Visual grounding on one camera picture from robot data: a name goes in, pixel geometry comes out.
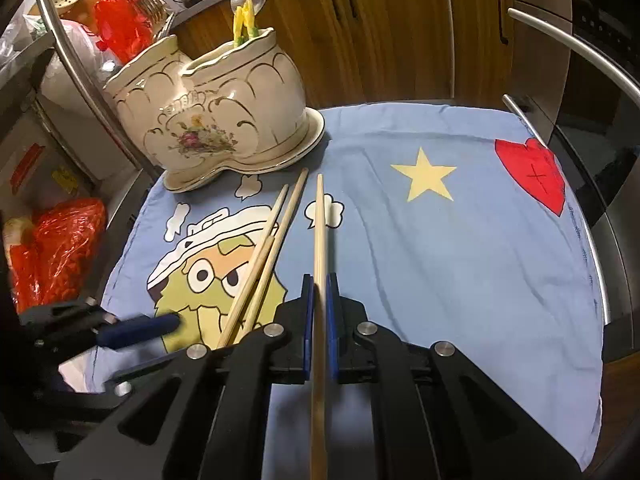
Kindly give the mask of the wooden base cabinets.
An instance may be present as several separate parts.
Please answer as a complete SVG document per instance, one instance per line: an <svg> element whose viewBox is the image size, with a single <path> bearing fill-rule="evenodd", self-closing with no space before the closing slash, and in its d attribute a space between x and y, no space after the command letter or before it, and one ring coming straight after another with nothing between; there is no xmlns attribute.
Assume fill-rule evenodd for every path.
<svg viewBox="0 0 640 480"><path fill-rule="evenodd" d="M499 108L511 87L513 0L267 0L315 108L447 101Z"/></svg>

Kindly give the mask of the wooden chopstick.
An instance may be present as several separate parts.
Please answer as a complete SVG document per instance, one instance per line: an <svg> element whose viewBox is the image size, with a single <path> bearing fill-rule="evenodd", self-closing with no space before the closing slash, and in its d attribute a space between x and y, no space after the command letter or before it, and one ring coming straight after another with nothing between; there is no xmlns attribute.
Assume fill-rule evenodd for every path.
<svg viewBox="0 0 640 480"><path fill-rule="evenodd" d="M260 311L262 310L262 305L264 304L265 296L268 292L268 288L272 279L274 267L276 266L281 247L286 237L286 233L288 232L288 228L290 227L293 220L298 202L302 197L308 174L309 170L307 168L304 168L300 172L292 196L288 200L288 204L286 205L282 221L279 224L277 233L274 236L274 241L270 247L266 263L262 268L262 274L260 274L260 279L254 291L252 301L248 306L245 325L243 326L242 332L240 333L241 338L254 330L255 323L259 318Z"/></svg>
<svg viewBox="0 0 640 480"><path fill-rule="evenodd" d="M310 402L310 478L328 478L326 458L326 206L323 176L314 202L314 324Z"/></svg>
<svg viewBox="0 0 640 480"><path fill-rule="evenodd" d="M247 297L252 290L254 281L256 280L257 273L259 272L258 266L268 255L270 251L270 245L268 244L269 237L272 234L273 226L279 217L280 210L283 206L285 197L288 195L288 185L282 186L281 191L274 202L269 217L267 218L264 228L260 231L258 237L258 243L254 249L253 255L248 262L248 270L244 281L240 288L239 295L236 296L232 302L231 311L227 318L227 323L220 334L217 341L216 348L221 349L227 347L230 342L233 341L233 336L238 328L239 322L242 320L244 307L247 302Z"/></svg>

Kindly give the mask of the yellow plastic fork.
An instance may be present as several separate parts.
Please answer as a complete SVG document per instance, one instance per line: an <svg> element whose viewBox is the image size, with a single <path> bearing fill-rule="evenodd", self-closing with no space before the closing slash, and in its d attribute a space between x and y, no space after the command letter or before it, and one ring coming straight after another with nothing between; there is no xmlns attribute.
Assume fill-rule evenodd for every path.
<svg viewBox="0 0 640 480"><path fill-rule="evenodd" d="M255 23L255 9L253 0L245 0L242 6L243 24L246 28L247 38L253 39L260 35Z"/></svg>

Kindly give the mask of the cream ceramic double utensil holder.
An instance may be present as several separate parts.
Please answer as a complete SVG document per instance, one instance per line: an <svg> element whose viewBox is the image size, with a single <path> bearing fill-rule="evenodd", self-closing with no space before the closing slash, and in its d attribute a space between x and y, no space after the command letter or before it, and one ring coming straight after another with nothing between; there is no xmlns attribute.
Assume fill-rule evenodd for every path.
<svg viewBox="0 0 640 480"><path fill-rule="evenodd" d="M103 88L129 139L164 170L171 193L223 171L268 174L321 141L324 118L306 103L302 77L265 28L195 60L170 35L142 51Z"/></svg>

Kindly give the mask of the red plastic bag low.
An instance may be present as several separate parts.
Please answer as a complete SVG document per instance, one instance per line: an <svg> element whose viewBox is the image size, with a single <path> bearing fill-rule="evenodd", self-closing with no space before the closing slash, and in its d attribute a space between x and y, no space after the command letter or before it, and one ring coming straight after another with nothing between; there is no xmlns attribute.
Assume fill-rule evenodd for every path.
<svg viewBox="0 0 640 480"><path fill-rule="evenodd" d="M2 228L15 309L76 299L89 275L106 227L95 197L59 203L37 219L11 218Z"/></svg>

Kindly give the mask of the built-in oven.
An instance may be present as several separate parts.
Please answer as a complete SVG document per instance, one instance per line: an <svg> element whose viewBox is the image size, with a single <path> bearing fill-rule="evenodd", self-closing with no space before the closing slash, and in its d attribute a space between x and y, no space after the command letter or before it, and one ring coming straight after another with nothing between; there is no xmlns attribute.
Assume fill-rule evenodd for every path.
<svg viewBox="0 0 640 480"><path fill-rule="evenodd" d="M555 154L599 259L605 361L639 349L639 38L605 0L499 0L506 104Z"/></svg>

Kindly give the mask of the red plastic bag hanging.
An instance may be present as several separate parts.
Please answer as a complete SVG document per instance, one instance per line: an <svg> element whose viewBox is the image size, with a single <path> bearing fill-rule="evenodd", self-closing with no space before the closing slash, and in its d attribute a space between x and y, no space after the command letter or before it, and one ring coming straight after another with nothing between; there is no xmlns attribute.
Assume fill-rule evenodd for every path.
<svg viewBox="0 0 640 480"><path fill-rule="evenodd" d="M94 19L98 47L111 50L122 64L152 44L151 23L136 0L99 0L94 6Z"/></svg>

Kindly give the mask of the blue cartoon cloth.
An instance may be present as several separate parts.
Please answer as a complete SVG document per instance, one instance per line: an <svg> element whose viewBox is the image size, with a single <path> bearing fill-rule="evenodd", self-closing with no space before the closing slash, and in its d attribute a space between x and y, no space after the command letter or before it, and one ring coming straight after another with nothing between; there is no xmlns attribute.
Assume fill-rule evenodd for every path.
<svg viewBox="0 0 640 480"><path fill-rule="evenodd" d="M152 187L102 304L122 318L176 311L183 322L149 344L96 350L87 386L216 344L272 204L306 174L259 322L299 294L314 266L323 190L342 295L404 341L452 342L588 466L601 429L600 276L554 155L500 110L392 103L323 116L323 141L287 170L228 171L181 194Z"/></svg>

